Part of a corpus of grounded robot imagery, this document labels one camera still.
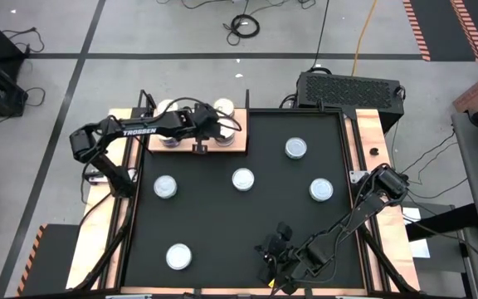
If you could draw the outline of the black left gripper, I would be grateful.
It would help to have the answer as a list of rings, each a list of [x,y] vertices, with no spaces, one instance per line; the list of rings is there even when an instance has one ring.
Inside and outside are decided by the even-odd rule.
[[[218,122],[202,127],[196,126],[196,124],[193,122],[193,112],[186,112],[183,115],[183,126],[176,132],[175,135],[177,140],[194,138],[194,154],[206,154],[208,147],[205,144],[205,140],[216,137],[218,137]]]

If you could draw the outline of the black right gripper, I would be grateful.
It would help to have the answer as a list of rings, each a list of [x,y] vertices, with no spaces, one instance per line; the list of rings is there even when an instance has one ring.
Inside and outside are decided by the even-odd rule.
[[[263,242],[263,261],[266,264],[261,266],[257,278],[271,288],[296,291],[299,280],[305,275],[300,257],[305,244],[288,246],[293,231],[286,223],[278,223],[276,233],[279,238],[266,238]]]

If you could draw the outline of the green white tuna can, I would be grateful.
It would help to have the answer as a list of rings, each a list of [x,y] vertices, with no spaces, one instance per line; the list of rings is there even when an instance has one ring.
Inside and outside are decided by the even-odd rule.
[[[327,179],[317,178],[311,182],[309,192],[314,201],[324,202],[332,197],[334,187]]]
[[[232,184],[239,191],[248,191],[255,182],[254,174],[247,168],[237,169],[232,175]]]
[[[154,192],[161,199],[170,199],[178,191],[176,180],[170,175],[162,175],[154,181]]]
[[[291,137],[285,142],[285,154],[290,159],[301,159],[307,151],[306,142],[299,137]]]
[[[183,243],[172,245],[166,253],[166,263],[175,271],[181,271],[187,268],[192,258],[193,255],[190,248]]]

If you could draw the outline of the wooden tray board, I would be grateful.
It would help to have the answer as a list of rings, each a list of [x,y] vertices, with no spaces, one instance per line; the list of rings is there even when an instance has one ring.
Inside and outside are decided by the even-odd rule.
[[[220,146],[214,139],[202,140],[201,146],[208,152],[246,152],[249,135],[249,112],[250,112],[250,91],[246,90],[244,108],[235,109],[235,120],[241,125],[241,131],[234,134],[234,140],[230,145]],[[193,153],[198,145],[194,138],[184,139],[179,145],[173,148],[165,146],[156,136],[149,137],[148,149],[152,152],[186,152]]]

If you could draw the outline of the black table mat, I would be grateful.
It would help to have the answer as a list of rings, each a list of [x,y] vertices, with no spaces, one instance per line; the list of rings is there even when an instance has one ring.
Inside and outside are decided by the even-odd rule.
[[[250,118],[246,153],[156,153],[144,159],[142,183],[124,283],[128,287],[258,288],[264,262],[255,246],[277,224],[292,228],[301,245],[330,228],[350,209],[341,122],[336,114],[255,113]],[[285,154],[285,142],[307,144],[301,159]],[[255,182],[248,191],[232,184],[233,173],[249,169]],[[154,192],[154,181],[172,176],[178,185],[170,199]],[[324,202],[310,197],[314,179],[334,187]],[[168,249],[187,245],[190,265],[175,271]]]

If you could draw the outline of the white paper sheet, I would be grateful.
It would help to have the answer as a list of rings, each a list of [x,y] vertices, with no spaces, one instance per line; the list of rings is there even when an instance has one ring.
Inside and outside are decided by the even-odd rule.
[[[404,224],[408,225],[422,219],[418,208],[402,208]],[[431,254],[426,239],[409,242],[414,258],[430,258]]]

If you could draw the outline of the black perforated computer case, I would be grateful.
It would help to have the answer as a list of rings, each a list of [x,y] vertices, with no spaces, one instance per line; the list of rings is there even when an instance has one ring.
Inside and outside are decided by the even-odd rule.
[[[303,72],[297,81],[300,108],[340,108],[345,114],[375,109],[386,133],[404,115],[405,89],[399,81]]]

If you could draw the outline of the black desk support bar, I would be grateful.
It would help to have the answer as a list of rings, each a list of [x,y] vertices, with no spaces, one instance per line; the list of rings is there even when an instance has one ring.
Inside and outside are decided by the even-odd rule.
[[[471,203],[440,213],[430,218],[423,218],[406,226],[409,241],[417,241],[442,233],[460,231],[463,228],[477,228],[478,213]]]

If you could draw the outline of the black orange striped floor mat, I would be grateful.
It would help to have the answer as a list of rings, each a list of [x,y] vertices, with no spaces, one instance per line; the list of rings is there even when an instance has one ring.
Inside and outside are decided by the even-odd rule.
[[[17,287],[18,297],[65,291],[78,228],[68,224],[42,224],[39,227]]]
[[[402,0],[425,61],[478,61],[478,0]]]

